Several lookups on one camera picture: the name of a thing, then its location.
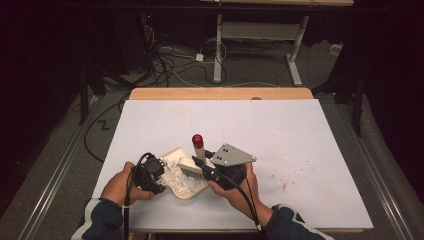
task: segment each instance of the sleeve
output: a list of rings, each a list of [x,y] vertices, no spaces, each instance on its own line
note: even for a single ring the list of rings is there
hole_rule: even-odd
[[[334,240],[334,238],[308,226],[291,207],[279,204],[264,228],[270,240]]]
[[[71,239],[122,240],[119,229],[122,223],[122,209],[116,203],[104,198],[93,198],[87,203],[80,226]]]

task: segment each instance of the table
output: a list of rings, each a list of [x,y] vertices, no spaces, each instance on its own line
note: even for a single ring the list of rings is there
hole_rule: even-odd
[[[244,4],[271,4],[271,5],[301,5],[301,6],[352,6],[353,0],[222,0],[223,3]],[[245,39],[270,39],[270,40],[294,40],[293,50],[286,55],[286,61],[295,86],[302,86],[302,81],[296,67],[296,56],[302,43],[303,34],[306,30],[309,16],[303,16],[299,24],[280,23],[254,23],[254,22],[228,22],[222,21],[222,14],[218,14],[216,53],[214,63],[215,83],[221,82],[222,71],[222,38],[245,38]]]
[[[93,197],[124,162],[147,151],[161,155],[181,147],[194,155],[193,133],[204,136],[208,150],[226,141],[257,156],[254,169],[265,204],[287,202],[322,231],[373,227],[322,109],[304,88],[134,89]],[[190,200],[167,189],[132,205],[130,230],[246,232],[255,226],[210,189]]]

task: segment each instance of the red cap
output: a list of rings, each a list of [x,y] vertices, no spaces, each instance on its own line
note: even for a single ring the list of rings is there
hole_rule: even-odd
[[[195,148],[199,149],[203,147],[203,137],[200,134],[195,134],[193,138],[191,138],[193,145]]]

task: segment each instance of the white board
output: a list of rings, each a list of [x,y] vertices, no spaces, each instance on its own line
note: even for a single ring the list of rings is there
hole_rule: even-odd
[[[93,197],[126,161],[180,147],[195,155],[191,137],[205,148],[229,143],[257,157],[261,200],[284,202],[315,228],[369,229],[372,222],[317,100],[131,100],[121,119]],[[190,200],[169,189],[130,208],[138,230],[243,230],[253,222],[209,188]]]

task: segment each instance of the person's left hand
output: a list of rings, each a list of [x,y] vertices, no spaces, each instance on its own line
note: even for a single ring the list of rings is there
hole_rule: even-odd
[[[128,175],[132,167],[134,167],[132,162],[126,162],[122,172],[117,173],[106,184],[100,197],[109,199],[120,207],[123,206],[125,204],[127,192]],[[133,184],[130,192],[130,204],[133,204],[136,200],[150,200],[153,199],[154,196],[153,192],[143,191]]]

